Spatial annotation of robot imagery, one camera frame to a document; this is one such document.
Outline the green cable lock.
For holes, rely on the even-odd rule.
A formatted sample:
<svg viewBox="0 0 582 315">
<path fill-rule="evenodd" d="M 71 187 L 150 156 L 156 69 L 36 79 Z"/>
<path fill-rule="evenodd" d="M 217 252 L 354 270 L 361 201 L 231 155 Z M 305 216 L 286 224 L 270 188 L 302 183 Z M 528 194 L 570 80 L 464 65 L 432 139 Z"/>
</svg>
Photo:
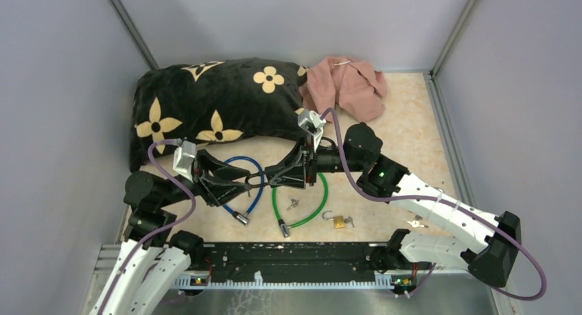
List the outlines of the green cable lock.
<svg viewBox="0 0 582 315">
<path fill-rule="evenodd" d="M 270 200 L 278 229 L 283 238 L 289 238 L 292 231 L 309 224 L 323 212 L 329 198 L 329 183 L 324 174 L 318 174 L 315 191 L 292 191 L 290 187 L 273 187 Z M 289 211 L 292 196 L 299 199 L 299 205 Z"/>
</svg>

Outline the small brass padlock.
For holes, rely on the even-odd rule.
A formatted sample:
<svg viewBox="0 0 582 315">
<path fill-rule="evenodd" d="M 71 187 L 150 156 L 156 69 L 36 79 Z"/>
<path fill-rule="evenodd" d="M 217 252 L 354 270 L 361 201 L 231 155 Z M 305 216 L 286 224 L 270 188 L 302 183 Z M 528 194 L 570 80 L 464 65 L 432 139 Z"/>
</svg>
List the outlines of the small brass padlock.
<svg viewBox="0 0 582 315">
<path fill-rule="evenodd" d="M 325 221 L 333 222 L 335 229 L 344 229 L 347 226 L 352 226 L 353 228 L 355 227 L 353 218 L 351 216 L 332 215 L 331 211 L 324 211 L 321 217 Z"/>
</svg>

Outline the pink cloth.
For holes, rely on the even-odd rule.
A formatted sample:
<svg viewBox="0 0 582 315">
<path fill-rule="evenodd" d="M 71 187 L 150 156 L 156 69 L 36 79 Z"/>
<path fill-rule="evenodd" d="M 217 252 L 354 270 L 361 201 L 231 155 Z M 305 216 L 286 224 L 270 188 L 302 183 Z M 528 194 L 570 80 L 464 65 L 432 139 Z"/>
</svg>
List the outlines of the pink cloth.
<svg viewBox="0 0 582 315">
<path fill-rule="evenodd" d="M 328 56 L 307 69 L 299 92 L 310 110 L 322 114 L 338 106 L 357 121 L 369 122 L 384 114 L 388 84 L 368 61 Z"/>
</svg>

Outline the black padlock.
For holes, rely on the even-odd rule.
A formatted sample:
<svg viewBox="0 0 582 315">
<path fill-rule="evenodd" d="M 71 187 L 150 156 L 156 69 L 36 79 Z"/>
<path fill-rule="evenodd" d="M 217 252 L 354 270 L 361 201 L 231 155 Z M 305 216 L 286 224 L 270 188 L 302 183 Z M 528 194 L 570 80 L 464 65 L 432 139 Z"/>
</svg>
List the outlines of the black padlock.
<svg viewBox="0 0 582 315">
<path fill-rule="evenodd" d="M 251 189 L 262 188 L 268 186 L 268 179 L 264 173 L 254 173 L 247 176 L 244 182 L 251 187 Z"/>
</svg>

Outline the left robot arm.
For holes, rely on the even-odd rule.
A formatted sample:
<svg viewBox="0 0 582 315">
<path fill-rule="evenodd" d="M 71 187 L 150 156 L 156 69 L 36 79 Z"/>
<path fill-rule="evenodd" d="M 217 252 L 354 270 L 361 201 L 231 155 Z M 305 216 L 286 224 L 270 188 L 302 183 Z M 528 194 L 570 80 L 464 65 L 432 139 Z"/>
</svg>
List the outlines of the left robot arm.
<svg viewBox="0 0 582 315">
<path fill-rule="evenodd" d="M 125 203 L 132 207 L 113 269 L 90 314 L 151 314 L 175 280 L 206 259 L 204 240 L 171 230 L 196 209 L 196 197 L 223 206 L 250 191 L 241 178 L 248 170 L 212 157 L 185 142 L 173 155 L 171 174 L 135 172 L 126 181 Z"/>
</svg>

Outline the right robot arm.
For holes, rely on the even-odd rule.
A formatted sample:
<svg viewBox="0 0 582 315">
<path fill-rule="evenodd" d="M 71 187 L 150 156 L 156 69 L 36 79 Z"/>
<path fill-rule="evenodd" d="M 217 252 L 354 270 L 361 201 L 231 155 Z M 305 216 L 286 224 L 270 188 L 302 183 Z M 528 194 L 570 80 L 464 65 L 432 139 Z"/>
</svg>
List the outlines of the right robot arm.
<svg viewBox="0 0 582 315">
<path fill-rule="evenodd" d="M 270 186 L 303 189 L 314 184 L 319 174 L 343 172 L 367 200 L 394 202 L 447 231 L 446 236 L 406 229 L 394 233 L 393 245 L 386 250 L 392 267 L 405 268 L 412 262 L 445 264 L 465 269 L 491 287 L 507 285 L 522 251 L 517 215 L 482 211 L 425 183 L 383 155 L 382 140 L 365 123 L 350 126 L 344 140 L 332 146 L 315 143 L 313 131 L 309 127 L 281 162 L 266 168 Z"/>
</svg>

